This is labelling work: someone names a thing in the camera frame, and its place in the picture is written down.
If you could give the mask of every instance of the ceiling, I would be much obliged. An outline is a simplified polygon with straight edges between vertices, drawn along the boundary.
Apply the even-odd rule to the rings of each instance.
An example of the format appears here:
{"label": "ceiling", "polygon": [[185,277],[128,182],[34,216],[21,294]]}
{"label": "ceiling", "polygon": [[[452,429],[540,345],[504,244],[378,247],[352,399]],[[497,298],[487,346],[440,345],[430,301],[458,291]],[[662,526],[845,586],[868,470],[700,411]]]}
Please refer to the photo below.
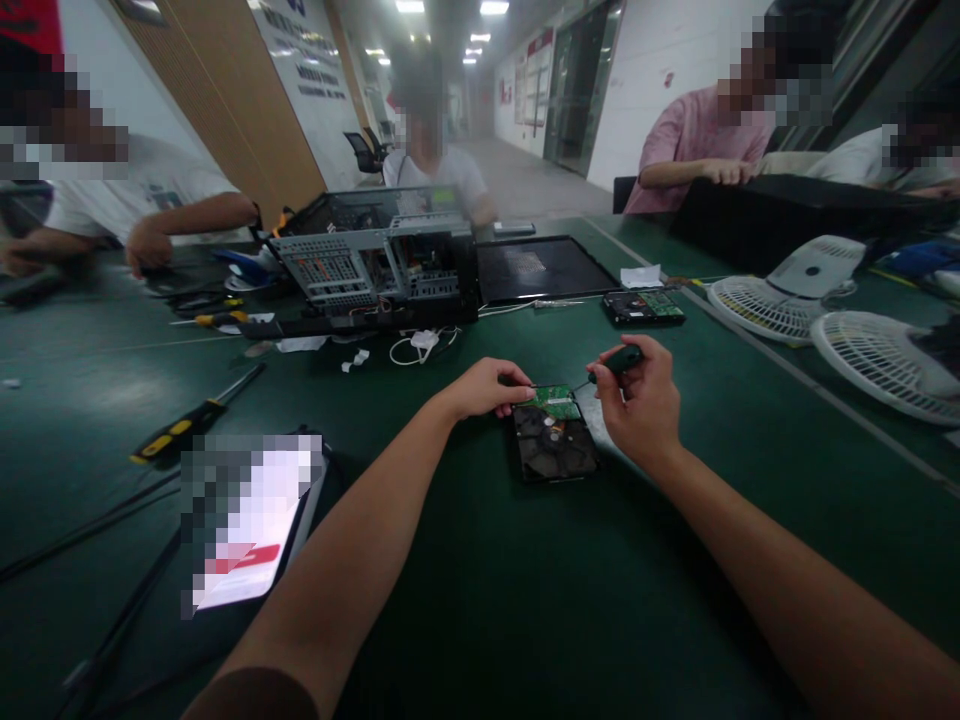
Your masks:
{"label": "ceiling", "polygon": [[[491,73],[508,52],[557,12],[564,0],[510,0],[510,9],[503,16],[481,15],[480,3],[424,0],[425,13],[402,14],[394,0],[337,0],[347,32],[364,48],[383,48],[389,54],[396,43],[411,42],[411,35],[416,37],[415,42],[426,42],[429,35],[448,78],[458,78],[465,71]],[[471,33],[490,33],[492,38],[489,43],[470,43]],[[474,67],[463,65],[467,47],[483,49]]]}

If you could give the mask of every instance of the screwdriver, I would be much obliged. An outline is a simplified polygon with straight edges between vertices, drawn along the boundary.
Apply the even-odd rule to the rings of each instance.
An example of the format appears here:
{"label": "screwdriver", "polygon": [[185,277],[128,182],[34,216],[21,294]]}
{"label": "screwdriver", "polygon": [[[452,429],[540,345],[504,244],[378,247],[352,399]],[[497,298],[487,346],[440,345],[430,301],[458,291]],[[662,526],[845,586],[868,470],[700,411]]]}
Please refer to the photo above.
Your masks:
{"label": "screwdriver", "polygon": [[250,317],[242,310],[234,310],[228,313],[217,313],[216,315],[197,315],[193,320],[180,320],[170,323],[171,325],[199,325],[200,327],[221,327],[223,325],[239,325],[247,322]]}
{"label": "screwdriver", "polygon": [[[606,367],[610,369],[614,375],[623,375],[627,370],[636,365],[639,365],[643,360],[643,352],[636,345],[626,345],[620,348],[617,352],[611,355],[607,361],[604,363]],[[597,375],[596,373],[590,373],[587,376],[587,382],[585,382],[580,387],[574,389],[573,392],[577,390],[582,390],[587,385],[593,383],[597,384]]]}
{"label": "screwdriver", "polygon": [[227,397],[242,389],[244,385],[262,373],[266,366],[266,363],[260,363],[215,398],[204,400],[169,427],[155,432],[149,440],[133,451],[130,459],[138,465],[146,465],[163,450],[169,450],[179,445],[184,438],[189,437],[198,427],[205,427],[207,422],[225,412]]}

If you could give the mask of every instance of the wooden wall panel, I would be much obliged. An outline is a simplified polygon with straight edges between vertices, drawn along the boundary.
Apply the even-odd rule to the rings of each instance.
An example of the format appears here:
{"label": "wooden wall panel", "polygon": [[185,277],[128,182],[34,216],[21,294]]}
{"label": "wooden wall panel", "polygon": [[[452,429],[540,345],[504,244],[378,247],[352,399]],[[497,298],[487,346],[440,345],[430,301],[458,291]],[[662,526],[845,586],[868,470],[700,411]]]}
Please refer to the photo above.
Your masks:
{"label": "wooden wall panel", "polygon": [[[357,113],[357,120],[360,127],[372,128],[370,118],[367,117],[367,109],[363,105],[363,91],[357,83],[357,70],[353,66],[353,57],[350,55],[350,46],[347,44],[347,36],[343,32],[343,24],[340,22],[340,12],[337,10],[333,0],[324,0],[323,7],[327,11],[327,20],[330,21],[330,29],[333,30],[333,40],[337,43],[337,50],[340,52],[340,62],[343,64],[343,74],[347,78],[347,87],[350,88],[350,99],[353,100],[353,109]],[[363,139],[370,145],[370,138],[363,134]]]}
{"label": "wooden wall panel", "polygon": [[169,27],[120,17],[224,174],[260,205],[264,225],[324,192],[247,0],[156,2]]}

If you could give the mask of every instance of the red flag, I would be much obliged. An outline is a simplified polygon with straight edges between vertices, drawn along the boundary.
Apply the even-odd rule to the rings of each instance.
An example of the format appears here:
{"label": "red flag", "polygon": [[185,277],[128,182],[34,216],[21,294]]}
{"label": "red flag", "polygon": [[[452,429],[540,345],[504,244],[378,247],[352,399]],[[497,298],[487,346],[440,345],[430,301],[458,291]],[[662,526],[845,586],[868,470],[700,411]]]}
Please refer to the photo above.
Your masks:
{"label": "red flag", "polygon": [[44,55],[62,55],[57,0],[0,0],[0,33]]}

